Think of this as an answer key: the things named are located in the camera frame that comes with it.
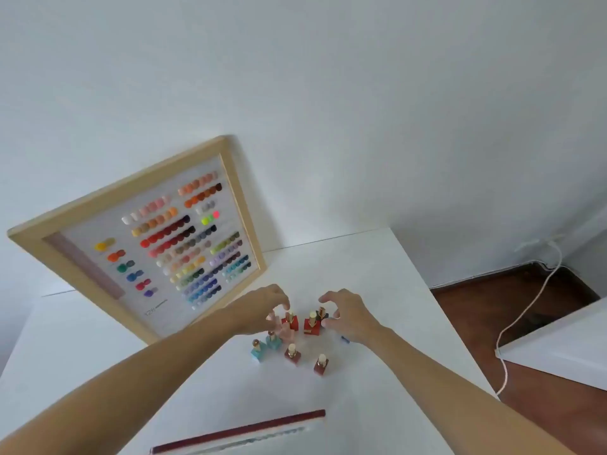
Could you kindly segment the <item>person's right hand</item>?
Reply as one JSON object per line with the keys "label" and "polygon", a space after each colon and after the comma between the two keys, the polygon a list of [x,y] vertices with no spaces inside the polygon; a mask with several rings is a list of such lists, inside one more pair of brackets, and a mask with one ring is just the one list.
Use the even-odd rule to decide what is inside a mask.
{"label": "person's right hand", "polygon": [[320,296],[318,301],[322,305],[334,303],[336,308],[340,309],[339,320],[323,320],[322,326],[325,329],[373,349],[374,343],[383,332],[383,326],[366,308],[360,295],[347,289],[331,290]]}

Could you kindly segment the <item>person's left hand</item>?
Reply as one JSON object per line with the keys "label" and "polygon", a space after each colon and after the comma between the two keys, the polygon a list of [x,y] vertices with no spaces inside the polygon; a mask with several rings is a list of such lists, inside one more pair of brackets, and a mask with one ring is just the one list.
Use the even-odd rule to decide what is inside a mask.
{"label": "person's left hand", "polygon": [[275,329],[275,313],[265,311],[265,287],[246,293],[230,305],[235,335],[252,335]]}

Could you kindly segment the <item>person's left forearm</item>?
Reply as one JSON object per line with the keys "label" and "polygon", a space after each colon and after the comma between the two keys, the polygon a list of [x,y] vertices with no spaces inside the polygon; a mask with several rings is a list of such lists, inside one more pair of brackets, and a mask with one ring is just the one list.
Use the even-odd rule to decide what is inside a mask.
{"label": "person's left forearm", "polygon": [[239,328],[225,310],[148,346],[0,441],[0,455],[117,455]]}

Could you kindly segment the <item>person's right forearm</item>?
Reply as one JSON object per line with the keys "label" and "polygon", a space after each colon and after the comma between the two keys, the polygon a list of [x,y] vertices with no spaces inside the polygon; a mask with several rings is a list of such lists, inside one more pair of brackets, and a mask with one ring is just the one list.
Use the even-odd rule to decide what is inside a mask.
{"label": "person's right forearm", "polygon": [[455,455],[575,455],[542,428],[379,326],[365,339]]}

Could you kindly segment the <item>cluster of nail polish bottles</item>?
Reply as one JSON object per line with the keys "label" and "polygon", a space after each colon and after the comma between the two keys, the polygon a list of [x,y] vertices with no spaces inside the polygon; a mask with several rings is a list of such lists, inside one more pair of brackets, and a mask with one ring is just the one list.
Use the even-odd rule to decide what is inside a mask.
{"label": "cluster of nail polish bottles", "polygon": [[[261,364],[268,351],[280,351],[284,348],[284,358],[293,365],[297,365],[302,353],[295,343],[296,332],[289,330],[286,325],[282,325],[280,317],[276,316],[275,321],[275,329],[268,331],[264,340],[255,338],[252,341],[250,354],[256,363]],[[316,311],[312,311],[304,321],[302,332],[306,336],[319,336],[322,331],[323,328],[316,323]]]}

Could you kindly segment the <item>flat box with maroon edge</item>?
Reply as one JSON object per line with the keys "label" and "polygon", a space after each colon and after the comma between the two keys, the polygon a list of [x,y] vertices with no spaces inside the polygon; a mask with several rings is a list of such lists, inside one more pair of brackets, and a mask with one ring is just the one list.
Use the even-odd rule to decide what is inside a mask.
{"label": "flat box with maroon edge", "polygon": [[325,409],[224,429],[152,447],[149,455],[224,455],[278,437],[294,436],[319,428]]}

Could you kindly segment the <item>wooden framed nail colour chart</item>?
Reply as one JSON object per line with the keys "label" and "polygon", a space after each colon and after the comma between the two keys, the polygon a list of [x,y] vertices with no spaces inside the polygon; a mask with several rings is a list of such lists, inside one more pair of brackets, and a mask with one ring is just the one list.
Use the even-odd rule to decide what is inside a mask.
{"label": "wooden framed nail colour chart", "polygon": [[226,306],[267,268],[218,136],[13,227],[8,237],[146,344]]}

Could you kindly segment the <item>white side table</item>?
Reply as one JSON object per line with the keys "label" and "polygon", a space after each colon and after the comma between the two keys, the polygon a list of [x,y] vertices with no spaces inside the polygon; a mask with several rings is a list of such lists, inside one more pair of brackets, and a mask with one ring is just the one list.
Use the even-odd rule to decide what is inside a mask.
{"label": "white side table", "polygon": [[496,356],[607,391],[607,297],[501,346]]}

